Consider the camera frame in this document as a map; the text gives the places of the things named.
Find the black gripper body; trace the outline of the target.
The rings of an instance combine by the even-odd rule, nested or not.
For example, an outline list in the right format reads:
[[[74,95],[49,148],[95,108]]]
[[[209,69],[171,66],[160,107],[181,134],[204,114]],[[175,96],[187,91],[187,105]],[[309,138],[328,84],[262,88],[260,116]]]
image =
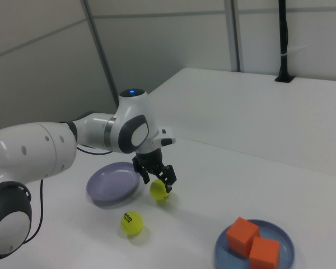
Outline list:
[[[163,166],[162,151],[161,149],[157,149],[145,154],[136,153],[132,162],[135,170],[142,170],[143,168],[147,170],[161,168]]]

